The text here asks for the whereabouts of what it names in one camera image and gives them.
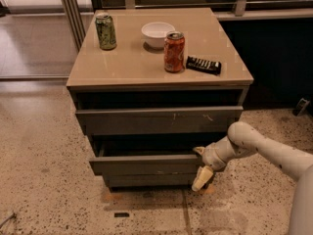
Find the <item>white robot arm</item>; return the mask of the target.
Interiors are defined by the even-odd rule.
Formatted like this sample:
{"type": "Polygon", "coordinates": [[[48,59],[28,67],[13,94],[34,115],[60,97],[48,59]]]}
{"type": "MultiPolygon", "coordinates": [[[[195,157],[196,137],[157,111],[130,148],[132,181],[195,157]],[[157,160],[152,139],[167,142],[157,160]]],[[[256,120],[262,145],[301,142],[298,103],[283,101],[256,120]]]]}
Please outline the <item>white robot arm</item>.
{"type": "Polygon", "coordinates": [[[195,147],[201,156],[192,189],[197,192],[217,170],[232,159],[258,153],[296,181],[289,235],[313,235],[313,155],[265,137],[248,123],[232,123],[227,135],[206,147],[195,147]]]}

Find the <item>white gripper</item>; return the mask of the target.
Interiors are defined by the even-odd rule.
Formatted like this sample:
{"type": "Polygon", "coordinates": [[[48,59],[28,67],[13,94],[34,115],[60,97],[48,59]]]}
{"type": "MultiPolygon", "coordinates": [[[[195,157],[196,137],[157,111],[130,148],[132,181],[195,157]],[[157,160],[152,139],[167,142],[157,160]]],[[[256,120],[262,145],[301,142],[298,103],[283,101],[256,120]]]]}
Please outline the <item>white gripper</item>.
{"type": "Polygon", "coordinates": [[[225,160],[227,146],[220,143],[211,143],[206,147],[194,147],[193,151],[202,156],[205,166],[200,166],[192,184],[192,190],[200,191],[205,183],[213,176],[214,171],[223,169],[227,162],[225,160]]]}

